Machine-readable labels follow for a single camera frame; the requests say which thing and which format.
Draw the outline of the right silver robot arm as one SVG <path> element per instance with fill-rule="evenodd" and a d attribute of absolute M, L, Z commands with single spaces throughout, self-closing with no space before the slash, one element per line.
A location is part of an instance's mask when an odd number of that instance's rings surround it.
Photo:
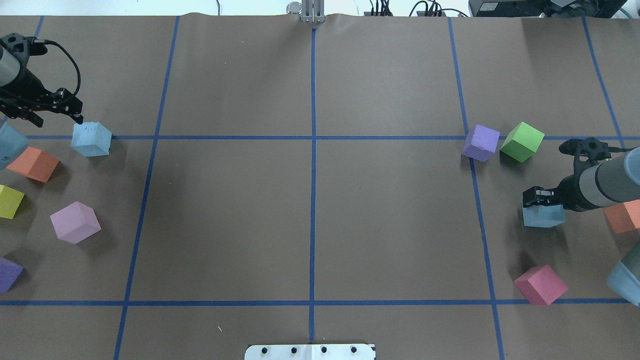
<path fill-rule="evenodd" d="M 522 193 L 523 225 L 553 228 L 565 212 L 602 209 L 617 234 L 639 230 L 639 148 L 603 151 L 589 146 L 573 151 L 573 173 L 556 187 L 533 186 Z"/>

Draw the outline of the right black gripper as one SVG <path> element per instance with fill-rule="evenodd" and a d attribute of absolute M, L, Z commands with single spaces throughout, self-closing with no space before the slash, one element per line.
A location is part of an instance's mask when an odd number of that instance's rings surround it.
<path fill-rule="evenodd" d="M 579 180 L 575 175 L 563 178 L 558 186 L 544 189 L 532 186 L 523 192 L 522 207 L 553 207 L 562 205 L 565 210 L 586 211 L 586 200 L 579 189 Z"/>

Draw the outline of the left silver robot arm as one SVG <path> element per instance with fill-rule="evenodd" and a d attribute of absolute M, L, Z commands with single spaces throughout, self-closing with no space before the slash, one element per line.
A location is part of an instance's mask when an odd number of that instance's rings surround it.
<path fill-rule="evenodd" d="M 83 124 L 83 102 L 78 98 L 82 86 L 80 68 L 71 54 L 59 43 L 51 39 L 23 36 L 16 32 L 1 38 L 1 112 L 10 119 L 23 119 L 37 128 L 42 128 L 44 120 L 37 112 L 52 112 L 70 117 L 76 124 Z M 60 49 L 75 69 L 76 87 L 74 91 L 58 88 L 50 91 L 28 68 L 31 56 L 43 56 L 48 45 Z"/>

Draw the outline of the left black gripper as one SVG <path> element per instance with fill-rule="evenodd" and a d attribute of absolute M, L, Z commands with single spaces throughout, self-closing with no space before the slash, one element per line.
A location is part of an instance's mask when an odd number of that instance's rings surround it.
<path fill-rule="evenodd" d="M 22 71 L 16 79 L 1 87 L 1 111 L 5 116 L 19 117 L 26 112 L 26 121 L 35 126 L 44 125 L 44 119 L 37 111 L 64 114 L 82 125 L 82 107 L 82 101 L 72 91 L 66 88 L 46 89 L 30 70 Z"/>

